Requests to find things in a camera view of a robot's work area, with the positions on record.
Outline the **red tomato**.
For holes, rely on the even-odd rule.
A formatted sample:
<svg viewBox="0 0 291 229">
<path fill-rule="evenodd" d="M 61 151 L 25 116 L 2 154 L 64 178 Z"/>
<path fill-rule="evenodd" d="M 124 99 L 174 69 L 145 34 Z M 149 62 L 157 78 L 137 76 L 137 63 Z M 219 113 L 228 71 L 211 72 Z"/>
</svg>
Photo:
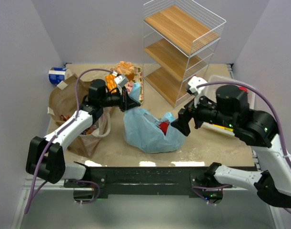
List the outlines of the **red tomato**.
<svg viewBox="0 0 291 229">
<path fill-rule="evenodd" d="M 161 122 L 158 127 L 166 135 L 170 123 L 168 121 Z"/>
</svg>

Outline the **blue plastic bag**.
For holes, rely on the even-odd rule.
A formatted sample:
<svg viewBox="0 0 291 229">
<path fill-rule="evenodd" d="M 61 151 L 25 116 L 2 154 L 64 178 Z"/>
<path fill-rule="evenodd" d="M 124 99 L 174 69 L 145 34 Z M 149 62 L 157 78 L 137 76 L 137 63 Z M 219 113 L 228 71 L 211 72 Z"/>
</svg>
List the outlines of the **blue plastic bag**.
<svg viewBox="0 0 291 229">
<path fill-rule="evenodd" d="M 146 109 L 132 108 L 124 113 L 124 139 L 129 145 L 147 154 L 173 152 L 186 140 L 186 136 L 171 126 L 174 120 L 171 112 L 156 118 Z M 164 121 L 170 123 L 166 135 L 158 127 Z"/>
</svg>

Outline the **brown paper grocery bag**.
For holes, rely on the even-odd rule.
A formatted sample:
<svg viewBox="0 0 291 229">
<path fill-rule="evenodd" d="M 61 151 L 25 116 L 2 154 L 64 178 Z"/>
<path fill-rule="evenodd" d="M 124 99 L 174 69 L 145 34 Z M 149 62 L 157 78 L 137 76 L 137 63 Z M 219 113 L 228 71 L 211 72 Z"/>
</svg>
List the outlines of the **brown paper grocery bag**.
<svg viewBox="0 0 291 229">
<path fill-rule="evenodd" d="M 60 115 L 73 115 L 76 111 L 75 83 L 77 75 L 60 82 L 51 92 L 49 97 L 48 114 L 54 120 L 57 126 L 64 122 L 60 121 Z M 103 135 L 108 129 L 108 116 L 111 116 L 114 108 L 104 108 L 103 115 L 96 123 L 85 129 L 70 144 L 68 150 L 87 158 L 94 155 L 96 147 L 101 140 L 98 135 Z"/>
</svg>

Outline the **red snack packet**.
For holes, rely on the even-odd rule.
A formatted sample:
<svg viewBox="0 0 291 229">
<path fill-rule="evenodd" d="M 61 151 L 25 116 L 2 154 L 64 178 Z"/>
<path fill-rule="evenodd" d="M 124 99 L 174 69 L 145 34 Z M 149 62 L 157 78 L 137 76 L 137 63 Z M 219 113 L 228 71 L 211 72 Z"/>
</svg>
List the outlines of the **red snack packet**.
<svg viewBox="0 0 291 229">
<path fill-rule="evenodd" d="M 60 115 L 60 121 L 66 122 L 71 118 L 71 115 Z"/>
</svg>

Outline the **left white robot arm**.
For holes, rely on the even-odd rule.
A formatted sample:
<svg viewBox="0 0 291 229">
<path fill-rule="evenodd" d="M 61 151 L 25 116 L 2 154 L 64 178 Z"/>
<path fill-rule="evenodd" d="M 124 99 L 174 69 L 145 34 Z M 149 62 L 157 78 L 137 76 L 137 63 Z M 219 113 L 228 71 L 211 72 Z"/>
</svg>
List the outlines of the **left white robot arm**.
<svg viewBox="0 0 291 229">
<path fill-rule="evenodd" d="M 93 80 L 77 111 L 54 132 L 45 137 L 34 137 L 29 146 L 26 172 L 52 184 L 62 179 L 81 180 L 86 166 L 65 163 L 64 153 L 68 146 L 84 131 L 95 124 L 103 115 L 105 107 L 119 107 L 127 111 L 140 106 L 140 102 L 129 96 L 125 87 L 125 75 L 114 79 L 116 88 L 107 91 L 104 80 Z"/>
</svg>

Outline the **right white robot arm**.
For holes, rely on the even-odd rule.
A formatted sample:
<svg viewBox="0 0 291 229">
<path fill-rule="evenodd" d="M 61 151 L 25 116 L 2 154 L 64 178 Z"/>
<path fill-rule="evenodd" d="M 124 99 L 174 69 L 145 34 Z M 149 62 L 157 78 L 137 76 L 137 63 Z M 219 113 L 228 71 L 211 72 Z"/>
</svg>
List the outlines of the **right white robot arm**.
<svg viewBox="0 0 291 229">
<path fill-rule="evenodd" d="M 228 127 L 236 138 L 250 146 L 265 163 L 260 172 L 234 169 L 212 163 L 200 179 L 202 189 L 218 189 L 226 185 L 253 191 L 265 203 L 286 210 L 291 209 L 291 156 L 288 153 L 282 128 L 274 110 L 270 113 L 253 110 L 243 83 L 220 82 L 216 100 L 198 94 L 178 113 L 172 127 L 184 135 L 190 134 L 189 121 L 195 128 L 203 123 Z"/>
</svg>

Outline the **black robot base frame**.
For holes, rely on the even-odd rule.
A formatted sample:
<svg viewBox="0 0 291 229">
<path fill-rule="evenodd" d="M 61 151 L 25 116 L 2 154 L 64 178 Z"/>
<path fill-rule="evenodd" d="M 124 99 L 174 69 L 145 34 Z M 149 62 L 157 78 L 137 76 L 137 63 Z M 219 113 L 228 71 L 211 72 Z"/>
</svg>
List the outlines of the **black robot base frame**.
<svg viewBox="0 0 291 229">
<path fill-rule="evenodd" d="M 218 203 L 222 190 L 196 190 L 193 186 L 217 187 L 204 180 L 207 167 L 89 167 L 83 180 L 100 187 L 100 198 L 109 195 L 181 195 L 196 198 L 199 194 Z"/>
</svg>

